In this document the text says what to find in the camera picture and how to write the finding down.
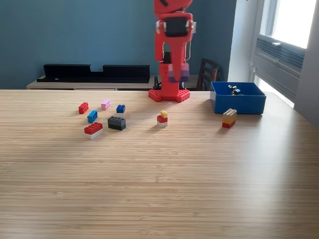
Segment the pink lego brick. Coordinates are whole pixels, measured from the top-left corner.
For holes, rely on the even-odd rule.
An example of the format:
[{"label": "pink lego brick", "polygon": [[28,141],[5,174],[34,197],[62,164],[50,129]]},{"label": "pink lego brick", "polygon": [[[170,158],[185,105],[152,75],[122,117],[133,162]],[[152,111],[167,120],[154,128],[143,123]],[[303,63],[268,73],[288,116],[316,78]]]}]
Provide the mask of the pink lego brick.
[{"label": "pink lego brick", "polygon": [[111,105],[111,102],[110,100],[104,100],[102,103],[101,103],[101,108],[103,111],[106,111]]}]

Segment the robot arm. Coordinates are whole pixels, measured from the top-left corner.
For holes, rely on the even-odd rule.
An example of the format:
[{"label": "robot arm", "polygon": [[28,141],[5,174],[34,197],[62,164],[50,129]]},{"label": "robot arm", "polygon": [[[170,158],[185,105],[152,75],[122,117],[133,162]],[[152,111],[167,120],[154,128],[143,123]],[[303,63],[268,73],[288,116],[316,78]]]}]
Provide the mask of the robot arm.
[{"label": "robot arm", "polygon": [[181,79],[182,64],[186,58],[186,45],[196,31],[196,23],[190,13],[184,12],[192,0],[155,0],[156,23],[155,45],[156,60],[163,61],[163,44],[170,46],[173,76]]}]

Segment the window frame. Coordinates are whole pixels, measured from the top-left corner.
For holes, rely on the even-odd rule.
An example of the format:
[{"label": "window frame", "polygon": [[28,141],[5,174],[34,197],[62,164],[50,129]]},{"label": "window frame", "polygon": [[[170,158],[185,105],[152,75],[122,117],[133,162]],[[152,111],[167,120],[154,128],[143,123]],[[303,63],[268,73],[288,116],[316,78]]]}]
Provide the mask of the window frame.
[{"label": "window frame", "polygon": [[261,32],[270,33],[273,30],[277,13],[277,2],[278,0],[258,1],[255,34],[251,52],[251,71],[249,81],[254,82],[255,75],[260,75],[261,78],[269,85],[274,87],[277,91],[294,103],[301,76],[301,69],[290,65],[287,62],[282,62],[278,58],[257,49],[257,39],[261,38],[272,44],[278,43],[281,46],[285,46],[302,53],[306,52],[306,49],[304,48],[281,42],[261,34]]}]

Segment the blue box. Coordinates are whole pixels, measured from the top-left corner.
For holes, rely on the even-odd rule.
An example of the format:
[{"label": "blue box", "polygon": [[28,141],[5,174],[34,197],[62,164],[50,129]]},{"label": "blue box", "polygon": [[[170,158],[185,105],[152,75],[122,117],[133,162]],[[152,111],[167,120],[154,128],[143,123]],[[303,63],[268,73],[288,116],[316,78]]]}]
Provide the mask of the blue box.
[{"label": "blue box", "polygon": [[[232,96],[229,85],[237,86],[242,95]],[[210,101],[217,114],[234,109],[238,114],[261,115],[264,112],[266,95],[255,83],[212,82]]]},{"label": "blue box", "polygon": [[88,123],[94,123],[94,121],[97,119],[97,117],[98,117],[98,112],[97,111],[92,111],[88,115]]}]

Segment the chair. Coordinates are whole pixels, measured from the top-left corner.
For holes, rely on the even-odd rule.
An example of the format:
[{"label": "chair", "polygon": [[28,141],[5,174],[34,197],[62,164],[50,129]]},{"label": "chair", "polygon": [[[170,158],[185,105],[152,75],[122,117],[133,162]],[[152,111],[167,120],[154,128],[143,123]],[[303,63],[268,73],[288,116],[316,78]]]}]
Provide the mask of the chair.
[{"label": "chair", "polygon": [[[206,67],[207,64],[211,65],[212,69]],[[203,84],[204,84],[205,91],[210,91],[210,83],[211,82],[215,82],[216,80],[221,81],[221,78],[219,76],[220,69],[221,69],[221,67],[219,64],[217,64],[211,60],[203,58],[201,60],[200,71],[199,71],[199,75],[198,75],[196,89],[198,91],[202,91]]]}]

